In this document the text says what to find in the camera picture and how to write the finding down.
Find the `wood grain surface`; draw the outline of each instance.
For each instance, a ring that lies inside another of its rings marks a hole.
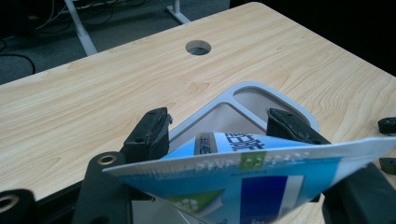
[[[211,51],[189,54],[192,40]],[[150,109],[168,107],[172,129],[247,80],[305,107],[334,143],[380,136],[376,122],[396,116],[395,77],[250,3],[0,86],[0,191],[50,195],[81,180],[93,156],[119,151]],[[279,223],[323,223],[320,209]]]

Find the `table leg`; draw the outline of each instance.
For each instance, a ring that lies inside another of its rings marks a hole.
[[[178,21],[182,24],[189,23],[190,20],[187,19],[181,12],[180,12],[180,1],[174,0],[174,4],[166,8],[169,13],[171,13]]]
[[[76,31],[79,38],[79,42],[81,42],[81,45],[85,50],[85,53],[87,54],[87,56],[97,53],[98,51],[96,50],[95,45],[92,43],[90,35],[85,30],[84,26],[81,23],[81,20],[79,19],[76,8],[73,4],[73,0],[64,0],[64,2],[66,3],[70,15],[72,16],[73,22],[76,25]]]

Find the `white plastic tray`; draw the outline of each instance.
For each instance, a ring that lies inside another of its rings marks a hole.
[[[289,111],[318,131],[318,123],[303,107],[258,82],[242,82],[219,95],[169,133],[173,151],[201,132],[260,133],[267,130],[267,109]],[[200,223],[161,201],[133,202],[134,223]]]

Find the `blue and white packet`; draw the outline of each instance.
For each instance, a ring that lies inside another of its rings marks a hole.
[[[200,133],[158,161],[105,169],[204,223],[269,223],[396,147],[377,137],[333,145]]]

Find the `package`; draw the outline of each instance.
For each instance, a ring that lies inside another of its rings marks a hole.
[[[158,161],[108,168],[204,223],[269,223],[396,147],[396,138],[333,145],[200,133]]]

